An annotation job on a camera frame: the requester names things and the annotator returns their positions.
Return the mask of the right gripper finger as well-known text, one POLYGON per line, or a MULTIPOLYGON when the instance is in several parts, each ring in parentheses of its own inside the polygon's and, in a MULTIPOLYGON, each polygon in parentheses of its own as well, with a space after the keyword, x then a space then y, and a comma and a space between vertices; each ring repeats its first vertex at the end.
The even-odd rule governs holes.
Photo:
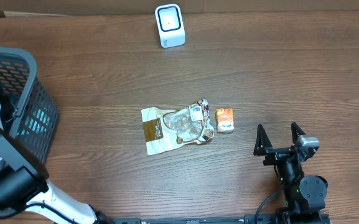
POLYGON ((305 132, 298 126, 296 122, 291 123, 292 143, 296 145, 299 136, 305 135, 305 132))
POLYGON ((262 124, 258 125, 256 143, 253 151, 254 156, 265 156, 273 150, 273 146, 262 124))

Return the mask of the small orange white box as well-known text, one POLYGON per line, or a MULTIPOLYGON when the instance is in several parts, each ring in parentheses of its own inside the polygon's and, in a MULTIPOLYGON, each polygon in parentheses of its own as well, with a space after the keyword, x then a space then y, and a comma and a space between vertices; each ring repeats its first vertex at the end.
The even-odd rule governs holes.
POLYGON ((231 108, 216 109, 216 121, 219 133, 232 133, 235 129, 233 110, 231 108))

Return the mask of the beige brown snack pouch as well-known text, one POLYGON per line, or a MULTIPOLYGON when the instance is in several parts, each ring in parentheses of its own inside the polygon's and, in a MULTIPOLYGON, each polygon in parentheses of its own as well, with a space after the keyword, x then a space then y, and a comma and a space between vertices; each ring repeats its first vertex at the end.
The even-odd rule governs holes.
POLYGON ((150 107, 141 110, 149 156, 178 149, 186 144, 203 144, 214 137, 207 100, 201 99, 180 110, 150 107))

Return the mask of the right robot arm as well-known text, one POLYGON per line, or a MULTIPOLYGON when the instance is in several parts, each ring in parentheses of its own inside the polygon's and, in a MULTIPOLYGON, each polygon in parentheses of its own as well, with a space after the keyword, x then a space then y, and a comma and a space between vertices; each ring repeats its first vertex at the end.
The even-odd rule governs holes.
POLYGON ((292 144, 289 147, 273 148, 262 124, 257 127, 253 154, 263 156, 264 166, 273 166, 281 188, 268 196, 254 215, 258 223, 330 223, 328 215, 321 214, 325 208, 328 182, 319 175, 305 175, 302 163, 315 155, 320 147, 316 136, 308 135, 293 122, 292 144), (260 212, 264 205, 283 193, 286 206, 278 208, 273 215, 263 218, 260 212))

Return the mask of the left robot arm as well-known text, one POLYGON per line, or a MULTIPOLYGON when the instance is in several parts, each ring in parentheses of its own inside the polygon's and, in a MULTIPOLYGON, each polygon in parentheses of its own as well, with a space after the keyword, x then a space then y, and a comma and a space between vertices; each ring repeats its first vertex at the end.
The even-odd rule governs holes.
POLYGON ((112 222, 56 187, 43 163, 3 130, 0 118, 0 220, 22 212, 38 213, 54 223, 112 222))

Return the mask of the teal snack packet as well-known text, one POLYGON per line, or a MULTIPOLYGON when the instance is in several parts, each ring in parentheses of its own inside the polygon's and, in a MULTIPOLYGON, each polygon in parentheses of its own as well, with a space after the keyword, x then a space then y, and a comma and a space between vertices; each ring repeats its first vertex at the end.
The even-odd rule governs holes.
POLYGON ((46 112, 36 108, 35 111, 28 111, 24 114, 19 129, 17 130, 17 137, 26 137, 30 135, 38 138, 49 138, 52 134, 52 120, 46 112))

